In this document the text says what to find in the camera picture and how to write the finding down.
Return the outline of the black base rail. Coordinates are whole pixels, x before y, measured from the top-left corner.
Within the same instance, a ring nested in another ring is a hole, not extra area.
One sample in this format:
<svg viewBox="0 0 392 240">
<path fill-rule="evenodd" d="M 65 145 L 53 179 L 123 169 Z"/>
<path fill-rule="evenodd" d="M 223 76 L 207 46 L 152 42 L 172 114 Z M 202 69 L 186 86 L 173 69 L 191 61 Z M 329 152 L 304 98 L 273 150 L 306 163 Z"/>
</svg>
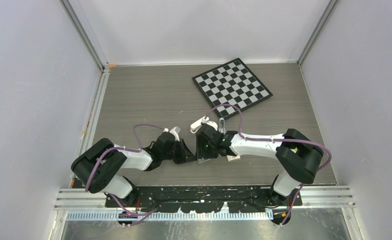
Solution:
<svg viewBox="0 0 392 240">
<path fill-rule="evenodd" d="M 271 199 L 270 187 L 259 185 L 231 186 L 138 186 L 125 199 L 107 196 L 105 206 L 127 210 L 137 208 L 143 213 L 157 209 L 160 213 L 218 213 L 228 208 L 230 213 L 259 213 L 266 208 L 288 209 L 290 204 L 301 206 L 302 200 L 289 198 L 281 205 Z"/>
</svg>

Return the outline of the white stapler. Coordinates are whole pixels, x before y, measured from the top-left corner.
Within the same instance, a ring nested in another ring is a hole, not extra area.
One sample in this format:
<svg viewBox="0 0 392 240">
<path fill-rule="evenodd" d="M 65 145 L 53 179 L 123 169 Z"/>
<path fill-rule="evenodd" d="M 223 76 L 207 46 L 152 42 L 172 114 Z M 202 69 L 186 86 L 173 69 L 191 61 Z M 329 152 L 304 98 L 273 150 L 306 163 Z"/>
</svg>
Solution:
<svg viewBox="0 0 392 240">
<path fill-rule="evenodd" d="M 216 122 L 211 121 L 208 116 L 203 116 L 190 125 L 190 132 L 195 134 L 204 124 L 213 127 L 215 130 L 218 130 L 218 124 Z"/>
</svg>

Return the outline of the grey staple box tray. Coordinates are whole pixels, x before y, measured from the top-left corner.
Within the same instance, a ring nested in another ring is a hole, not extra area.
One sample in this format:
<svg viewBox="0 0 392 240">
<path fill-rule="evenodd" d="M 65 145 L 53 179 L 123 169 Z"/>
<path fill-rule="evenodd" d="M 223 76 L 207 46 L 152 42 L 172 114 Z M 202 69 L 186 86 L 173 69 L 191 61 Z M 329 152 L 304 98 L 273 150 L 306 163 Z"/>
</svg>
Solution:
<svg viewBox="0 0 392 240">
<path fill-rule="evenodd" d="M 200 159 L 197 160 L 197 162 L 201 164 L 201 163 L 207 162 L 209 160 L 210 160 L 209 158 L 205 158 L 205 159 L 204 158 L 200 158 Z"/>
</svg>

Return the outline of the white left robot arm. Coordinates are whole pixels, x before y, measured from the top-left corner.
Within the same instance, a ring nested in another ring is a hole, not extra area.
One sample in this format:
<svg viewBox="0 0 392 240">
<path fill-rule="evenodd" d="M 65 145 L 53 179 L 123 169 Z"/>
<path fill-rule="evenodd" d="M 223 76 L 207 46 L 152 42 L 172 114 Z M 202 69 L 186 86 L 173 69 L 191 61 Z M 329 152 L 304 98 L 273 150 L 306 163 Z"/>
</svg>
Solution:
<svg viewBox="0 0 392 240">
<path fill-rule="evenodd" d="M 177 133 L 169 131 L 141 150 L 127 149 L 103 138 L 75 159 L 71 170 L 86 191 L 110 194 L 123 206 L 131 207 L 136 203 L 138 190 L 128 178 L 118 174 L 119 170 L 152 171 L 166 160 L 184 164 L 195 161 L 196 157 Z"/>
</svg>

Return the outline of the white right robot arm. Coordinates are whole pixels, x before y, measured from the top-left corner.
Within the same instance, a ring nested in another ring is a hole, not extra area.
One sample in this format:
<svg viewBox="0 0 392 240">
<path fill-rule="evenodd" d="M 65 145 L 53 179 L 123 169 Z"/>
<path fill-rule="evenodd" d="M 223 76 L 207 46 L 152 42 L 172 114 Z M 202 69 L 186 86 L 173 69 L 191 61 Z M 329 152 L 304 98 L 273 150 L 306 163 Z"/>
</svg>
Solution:
<svg viewBox="0 0 392 240">
<path fill-rule="evenodd" d="M 279 161 L 284 172 L 274 179 L 269 191 L 269 198 L 275 205 L 284 204 L 301 184 L 314 182 L 324 155 L 319 144 L 292 128 L 283 134 L 261 136 L 238 131 L 221 133 L 217 128 L 202 123 L 190 131 L 196 136 L 197 158 L 250 155 Z"/>
</svg>

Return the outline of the black white chessboard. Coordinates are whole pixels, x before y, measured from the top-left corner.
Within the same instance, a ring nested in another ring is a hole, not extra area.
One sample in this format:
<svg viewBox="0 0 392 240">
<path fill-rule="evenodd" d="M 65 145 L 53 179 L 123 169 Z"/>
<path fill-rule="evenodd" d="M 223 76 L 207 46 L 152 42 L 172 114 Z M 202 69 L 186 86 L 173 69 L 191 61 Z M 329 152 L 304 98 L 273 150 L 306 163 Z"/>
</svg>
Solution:
<svg viewBox="0 0 392 240">
<path fill-rule="evenodd" d="M 192 77 L 219 118 L 238 114 L 273 96 L 273 93 L 240 59 L 236 58 Z"/>
</svg>

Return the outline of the small blue grey stapler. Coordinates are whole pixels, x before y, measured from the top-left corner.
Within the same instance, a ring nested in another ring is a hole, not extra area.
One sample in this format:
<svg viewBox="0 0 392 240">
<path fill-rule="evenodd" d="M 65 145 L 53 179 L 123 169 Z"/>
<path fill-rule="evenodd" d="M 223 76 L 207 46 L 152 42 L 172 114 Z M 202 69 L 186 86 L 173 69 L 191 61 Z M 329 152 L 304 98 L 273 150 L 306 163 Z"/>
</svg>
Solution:
<svg viewBox="0 0 392 240">
<path fill-rule="evenodd" d="M 219 119 L 218 130 L 220 133 L 225 133 L 225 119 L 222 117 Z"/>
</svg>

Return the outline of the white playing card box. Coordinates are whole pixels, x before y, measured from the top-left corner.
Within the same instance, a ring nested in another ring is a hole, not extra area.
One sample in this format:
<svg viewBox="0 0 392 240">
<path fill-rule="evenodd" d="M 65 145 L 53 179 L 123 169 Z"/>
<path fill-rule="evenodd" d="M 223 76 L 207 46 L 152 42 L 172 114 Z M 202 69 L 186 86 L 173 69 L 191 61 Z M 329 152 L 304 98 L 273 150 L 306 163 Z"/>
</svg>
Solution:
<svg viewBox="0 0 392 240">
<path fill-rule="evenodd" d="M 232 161 L 241 159 L 241 156 L 239 156 L 239 155 L 237 155 L 237 156 L 227 155 L 226 158 L 227 158 L 228 162 L 232 162 Z"/>
</svg>

